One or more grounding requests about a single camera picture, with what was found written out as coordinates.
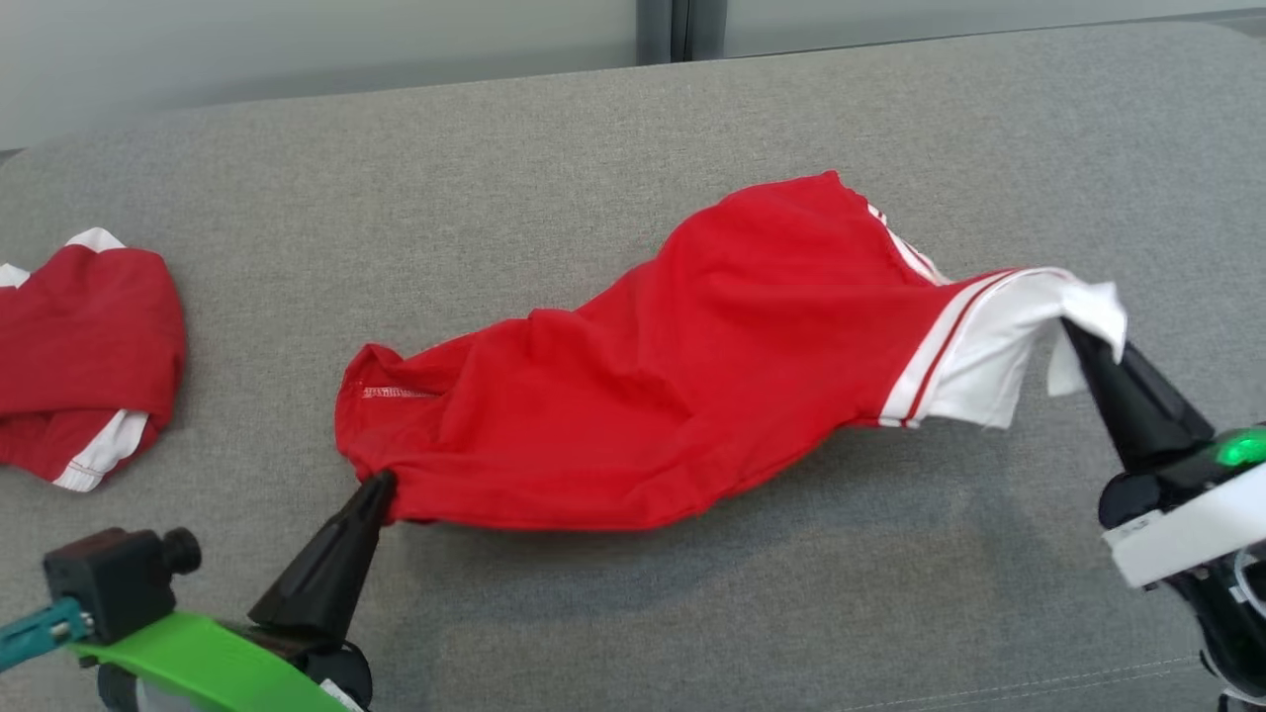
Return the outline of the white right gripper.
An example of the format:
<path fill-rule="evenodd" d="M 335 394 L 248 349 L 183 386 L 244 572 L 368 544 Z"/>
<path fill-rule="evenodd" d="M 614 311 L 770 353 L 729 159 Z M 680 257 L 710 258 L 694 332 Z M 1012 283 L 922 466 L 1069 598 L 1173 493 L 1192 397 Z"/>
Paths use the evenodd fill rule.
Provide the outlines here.
<path fill-rule="evenodd" d="M 1104 486 L 1098 516 L 1127 585 L 1157 584 L 1262 544 L 1263 424 L 1217 436 L 1131 341 L 1117 353 L 1074 321 L 1062 326 L 1125 467 Z"/>

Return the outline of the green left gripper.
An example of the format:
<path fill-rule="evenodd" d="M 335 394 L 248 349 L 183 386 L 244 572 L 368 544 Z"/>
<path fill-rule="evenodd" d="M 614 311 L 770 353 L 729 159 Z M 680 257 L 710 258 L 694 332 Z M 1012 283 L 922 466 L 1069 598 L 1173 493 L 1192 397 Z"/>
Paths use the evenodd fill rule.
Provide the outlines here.
<path fill-rule="evenodd" d="M 249 608 L 249 622 L 280 633 L 346 640 L 373 563 L 398 478 L 362 481 Z M 367 669 L 313 674 L 208 616 L 176 611 L 116 644 L 70 645 L 77 658 L 119 666 L 203 711 L 367 711 Z"/>

